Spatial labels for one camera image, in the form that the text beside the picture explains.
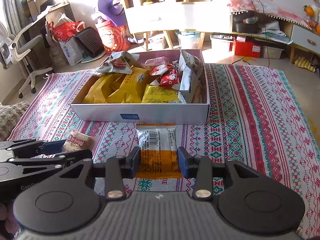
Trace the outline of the orange white snack packet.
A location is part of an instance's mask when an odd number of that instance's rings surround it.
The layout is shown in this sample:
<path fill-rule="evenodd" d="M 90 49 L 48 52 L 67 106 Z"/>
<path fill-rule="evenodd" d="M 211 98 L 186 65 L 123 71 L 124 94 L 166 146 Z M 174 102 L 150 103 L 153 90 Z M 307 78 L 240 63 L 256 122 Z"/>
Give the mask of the orange white snack packet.
<path fill-rule="evenodd" d="M 137 124 L 136 133 L 140 147 L 137 178 L 182 178 L 174 124 Z"/>

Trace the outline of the large yellow pillow snack bag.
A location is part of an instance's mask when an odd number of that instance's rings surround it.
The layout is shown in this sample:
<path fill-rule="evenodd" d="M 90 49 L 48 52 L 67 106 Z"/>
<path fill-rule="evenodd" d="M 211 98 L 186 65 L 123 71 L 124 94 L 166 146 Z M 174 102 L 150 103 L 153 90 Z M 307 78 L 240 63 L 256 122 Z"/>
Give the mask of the large yellow pillow snack bag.
<path fill-rule="evenodd" d="M 109 74 L 99 79 L 89 89 L 83 103 L 106 103 L 107 98 L 121 85 L 125 74 Z"/>

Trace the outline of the yellow logo snack bag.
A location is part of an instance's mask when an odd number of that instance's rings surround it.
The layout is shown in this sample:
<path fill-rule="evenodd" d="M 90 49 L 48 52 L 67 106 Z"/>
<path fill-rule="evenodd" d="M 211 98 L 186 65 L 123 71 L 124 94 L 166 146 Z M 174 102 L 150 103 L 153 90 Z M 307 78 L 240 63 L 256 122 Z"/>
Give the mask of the yellow logo snack bag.
<path fill-rule="evenodd" d="M 141 103 L 148 76 L 148 70 L 133 67 L 132 74 L 125 76 L 119 88 L 107 97 L 106 103 Z"/>

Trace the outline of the white nut snack bag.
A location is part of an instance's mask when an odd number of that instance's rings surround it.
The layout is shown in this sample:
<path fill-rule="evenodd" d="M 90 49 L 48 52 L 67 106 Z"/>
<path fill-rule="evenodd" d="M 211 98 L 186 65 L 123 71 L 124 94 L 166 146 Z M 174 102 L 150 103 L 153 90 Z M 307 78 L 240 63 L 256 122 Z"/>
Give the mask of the white nut snack bag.
<path fill-rule="evenodd" d="M 181 103 L 199 103 L 203 62 L 197 56 L 180 49 L 178 72 L 181 75 L 178 90 L 178 98 Z"/>

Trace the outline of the yellow snack packet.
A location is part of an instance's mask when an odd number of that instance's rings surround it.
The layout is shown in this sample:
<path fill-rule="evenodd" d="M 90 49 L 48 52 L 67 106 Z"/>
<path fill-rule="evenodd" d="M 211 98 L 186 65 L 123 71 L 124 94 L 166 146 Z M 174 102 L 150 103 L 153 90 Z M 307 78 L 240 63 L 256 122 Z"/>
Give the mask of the yellow snack packet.
<path fill-rule="evenodd" d="M 142 103 L 181 103 L 181 101 L 177 90 L 147 85 Z"/>

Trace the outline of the red crinkled snack bag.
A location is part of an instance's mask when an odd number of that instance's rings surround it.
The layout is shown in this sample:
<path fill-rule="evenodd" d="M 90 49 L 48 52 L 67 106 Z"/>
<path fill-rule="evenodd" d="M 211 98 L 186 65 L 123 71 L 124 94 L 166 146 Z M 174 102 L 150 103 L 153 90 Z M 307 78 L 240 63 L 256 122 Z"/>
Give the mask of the red crinkled snack bag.
<path fill-rule="evenodd" d="M 180 89 L 180 75 L 177 69 L 172 64 L 162 64 L 155 66 L 150 72 L 151 76 L 155 76 L 150 85 L 158 86 L 168 89 L 179 90 Z"/>

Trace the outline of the pink long snack packet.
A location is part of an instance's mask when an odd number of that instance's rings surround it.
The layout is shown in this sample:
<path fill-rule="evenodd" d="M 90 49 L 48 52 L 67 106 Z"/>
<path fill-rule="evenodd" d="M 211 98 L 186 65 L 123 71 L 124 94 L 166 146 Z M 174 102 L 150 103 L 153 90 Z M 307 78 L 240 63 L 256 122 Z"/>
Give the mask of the pink long snack packet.
<path fill-rule="evenodd" d="M 167 63 L 170 63 L 170 60 L 165 56 L 161 56 L 161 57 L 146 60 L 144 63 L 144 66 L 146 68 L 151 68 L 151 67 L 160 66 L 162 64 L 167 64 Z"/>

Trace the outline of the white pecan kernel bag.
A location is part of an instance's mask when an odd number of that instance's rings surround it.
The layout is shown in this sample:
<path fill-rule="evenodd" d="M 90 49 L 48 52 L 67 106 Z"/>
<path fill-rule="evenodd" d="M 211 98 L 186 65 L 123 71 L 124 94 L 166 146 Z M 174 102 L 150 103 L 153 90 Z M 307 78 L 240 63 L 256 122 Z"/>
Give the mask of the white pecan kernel bag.
<path fill-rule="evenodd" d="M 137 62 L 139 54 L 130 54 L 128 51 L 112 52 L 112 54 L 101 63 L 101 65 L 93 69 L 95 76 L 103 76 L 109 74 L 126 74 L 133 73 L 132 67 L 140 67 Z"/>

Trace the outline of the patterned woven tablecloth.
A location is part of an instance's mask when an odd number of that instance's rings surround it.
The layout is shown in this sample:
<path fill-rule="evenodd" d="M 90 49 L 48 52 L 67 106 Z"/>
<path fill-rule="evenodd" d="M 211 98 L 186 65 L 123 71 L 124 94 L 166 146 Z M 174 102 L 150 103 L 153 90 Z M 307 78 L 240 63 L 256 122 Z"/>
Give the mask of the patterned woven tablecloth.
<path fill-rule="evenodd" d="M 293 189 L 305 203 L 298 233 L 318 236 L 319 148 L 285 74 L 232 64 L 207 64 L 206 73 L 208 122 L 178 125 L 177 145 L 218 163 L 242 161 Z M 82 121 L 71 108 L 90 77 L 89 70 L 49 75 L 10 139 L 62 140 L 75 130 L 94 138 L 96 163 L 128 154 L 138 144 L 135 124 Z"/>

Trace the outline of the white paper shopping bag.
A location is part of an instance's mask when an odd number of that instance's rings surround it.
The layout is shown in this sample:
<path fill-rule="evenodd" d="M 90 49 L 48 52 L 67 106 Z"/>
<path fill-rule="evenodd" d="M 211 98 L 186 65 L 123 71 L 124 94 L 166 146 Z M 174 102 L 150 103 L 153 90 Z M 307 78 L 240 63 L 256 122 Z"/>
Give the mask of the white paper shopping bag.
<path fill-rule="evenodd" d="M 66 42 L 60 41 L 59 44 L 70 66 L 78 64 L 84 58 L 85 52 L 77 44 L 74 37 Z"/>

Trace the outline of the red plastic bag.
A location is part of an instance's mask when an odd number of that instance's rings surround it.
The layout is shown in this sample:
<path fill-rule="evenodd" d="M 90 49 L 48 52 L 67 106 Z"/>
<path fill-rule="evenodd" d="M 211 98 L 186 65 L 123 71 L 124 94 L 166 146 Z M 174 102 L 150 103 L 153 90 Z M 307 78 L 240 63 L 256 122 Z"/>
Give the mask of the red plastic bag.
<path fill-rule="evenodd" d="M 65 22 L 60 25 L 54 26 L 54 23 L 49 23 L 49 29 L 53 33 L 56 41 L 66 42 L 77 33 L 85 29 L 84 21 L 79 22 Z"/>

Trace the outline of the yellow bottle pack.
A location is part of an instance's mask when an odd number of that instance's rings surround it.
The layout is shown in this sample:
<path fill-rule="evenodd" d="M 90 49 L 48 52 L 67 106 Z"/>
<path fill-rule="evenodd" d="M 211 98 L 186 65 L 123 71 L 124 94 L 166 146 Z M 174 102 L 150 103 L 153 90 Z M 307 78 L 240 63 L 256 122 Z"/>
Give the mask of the yellow bottle pack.
<path fill-rule="evenodd" d="M 311 62 L 307 60 L 304 56 L 298 56 L 294 60 L 294 64 L 299 68 L 307 69 L 313 73 L 316 71 L 316 68 L 312 66 Z"/>

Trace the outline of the red box under console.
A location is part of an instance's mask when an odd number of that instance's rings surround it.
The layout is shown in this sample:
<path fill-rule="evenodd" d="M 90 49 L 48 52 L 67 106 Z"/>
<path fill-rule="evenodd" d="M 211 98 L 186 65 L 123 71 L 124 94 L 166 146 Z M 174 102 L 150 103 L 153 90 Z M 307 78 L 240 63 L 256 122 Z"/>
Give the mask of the red box under console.
<path fill-rule="evenodd" d="M 235 56 L 259 58 L 261 46 L 252 42 L 239 42 L 235 40 L 233 41 L 232 51 Z"/>

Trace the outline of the purple toy hat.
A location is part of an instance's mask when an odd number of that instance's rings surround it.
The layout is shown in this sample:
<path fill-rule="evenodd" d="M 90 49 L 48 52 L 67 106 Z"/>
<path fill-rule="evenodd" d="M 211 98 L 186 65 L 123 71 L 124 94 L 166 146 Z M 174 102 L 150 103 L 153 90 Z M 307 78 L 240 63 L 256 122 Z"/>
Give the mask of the purple toy hat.
<path fill-rule="evenodd" d="M 117 27 L 127 23 L 121 0 L 98 0 L 98 11 L 103 19 L 111 20 Z"/>

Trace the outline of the orange fruit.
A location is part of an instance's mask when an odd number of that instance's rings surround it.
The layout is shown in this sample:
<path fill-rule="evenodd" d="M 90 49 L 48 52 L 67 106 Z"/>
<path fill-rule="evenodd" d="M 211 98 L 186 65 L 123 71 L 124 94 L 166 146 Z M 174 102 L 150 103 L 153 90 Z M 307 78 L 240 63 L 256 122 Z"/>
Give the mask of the orange fruit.
<path fill-rule="evenodd" d="M 316 26 L 316 33 L 317 33 L 317 34 L 320 34 L 320 24 L 318 24 L 318 25 Z"/>
<path fill-rule="evenodd" d="M 304 6 L 304 11 L 305 11 L 305 13 L 306 13 L 309 17 L 311 17 L 311 18 L 313 18 L 314 15 L 315 15 L 315 11 L 314 11 L 314 9 L 312 8 L 312 6 L 310 6 L 310 5 L 305 5 L 305 6 Z"/>

